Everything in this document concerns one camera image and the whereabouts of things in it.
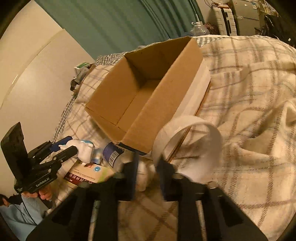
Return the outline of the person's left hand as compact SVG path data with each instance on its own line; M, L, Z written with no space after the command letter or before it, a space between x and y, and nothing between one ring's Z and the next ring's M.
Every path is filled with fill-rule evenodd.
M35 192L35 193L29 193L29 192L25 191L22 193L22 196L24 196L25 198L40 197L42 200L51 201L53 193L52 193L51 185L47 185L47 186L44 186L43 188L39 189L39 191Z

